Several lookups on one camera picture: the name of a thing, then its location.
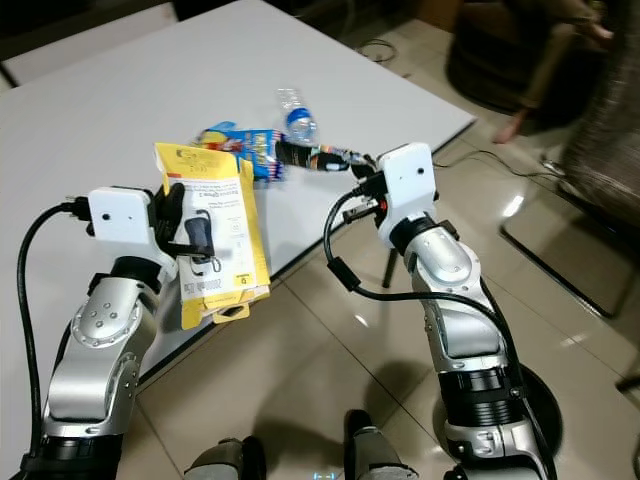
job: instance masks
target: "bare foot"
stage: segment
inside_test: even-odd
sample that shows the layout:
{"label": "bare foot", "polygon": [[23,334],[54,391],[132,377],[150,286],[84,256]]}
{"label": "bare foot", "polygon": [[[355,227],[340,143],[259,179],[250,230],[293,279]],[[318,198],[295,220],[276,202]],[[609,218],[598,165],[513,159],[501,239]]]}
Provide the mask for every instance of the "bare foot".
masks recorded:
{"label": "bare foot", "polygon": [[495,137],[493,137],[493,143],[497,143],[498,145],[509,143],[513,137],[518,135],[518,132],[520,132],[520,128],[522,127],[524,120],[527,118],[528,113],[529,111],[527,109],[522,109],[511,117],[509,122],[502,127],[498,133],[496,133]]}

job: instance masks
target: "bottle label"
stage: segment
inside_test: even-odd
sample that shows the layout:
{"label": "bottle label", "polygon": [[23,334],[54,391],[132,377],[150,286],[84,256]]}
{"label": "bottle label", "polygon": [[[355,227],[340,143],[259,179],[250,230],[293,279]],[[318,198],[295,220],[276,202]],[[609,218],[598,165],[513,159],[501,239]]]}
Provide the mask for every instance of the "bottle label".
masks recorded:
{"label": "bottle label", "polygon": [[304,107],[294,108],[289,115],[287,115],[287,127],[301,118],[311,118],[311,112]]}

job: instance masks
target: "white table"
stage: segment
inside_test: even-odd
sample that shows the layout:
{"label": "white table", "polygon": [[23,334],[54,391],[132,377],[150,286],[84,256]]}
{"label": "white table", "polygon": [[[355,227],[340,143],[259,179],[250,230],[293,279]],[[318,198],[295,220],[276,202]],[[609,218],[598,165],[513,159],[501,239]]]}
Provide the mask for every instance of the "white table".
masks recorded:
{"label": "white table", "polygon": [[[286,85],[302,90],[321,141],[371,154],[410,141],[435,150],[474,120],[257,0],[179,23],[0,96],[2,477],[16,471],[28,443],[15,264],[29,224],[65,195],[104,185],[156,188],[154,142],[187,142],[222,120],[278,126],[274,92]],[[349,173],[292,169],[286,184],[258,194],[272,274],[320,239],[330,205],[352,185]],[[59,216],[40,231],[29,254],[43,394],[64,326],[93,274],[110,268],[84,228]],[[180,331],[178,311],[167,308],[160,316],[145,371],[198,332]]]}

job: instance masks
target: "plastic water bottle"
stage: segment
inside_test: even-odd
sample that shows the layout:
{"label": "plastic water bottle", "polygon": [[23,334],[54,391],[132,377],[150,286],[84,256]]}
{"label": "plastic water bottle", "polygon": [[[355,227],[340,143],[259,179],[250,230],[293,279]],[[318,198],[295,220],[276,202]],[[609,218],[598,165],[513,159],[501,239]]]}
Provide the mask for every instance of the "plastic water bottle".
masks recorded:
{"label": "plastic water bottle", "polygon": [[288,140],[301,145],[315,144],[316,122],[295,88],[279,88],[278,98],[285,115]]}

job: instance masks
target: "yellow package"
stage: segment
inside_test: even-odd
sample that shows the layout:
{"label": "yellow package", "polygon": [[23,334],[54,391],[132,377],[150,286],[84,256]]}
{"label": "yellow package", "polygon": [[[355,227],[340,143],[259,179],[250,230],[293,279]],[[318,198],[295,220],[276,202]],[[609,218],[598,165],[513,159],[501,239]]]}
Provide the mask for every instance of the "yellow package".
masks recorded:
{"label": "yellow package", "polygon": [[[185,186],[182,222],[175,242],[213,247],[206,258],[178,257],[182,328],[248,316],[248,303],[268,296],[270,283],[253,195],[253,167],[234,155],[183,145],[156,144],[168,192]],[[220,315],[232,306],[236,314]]]}

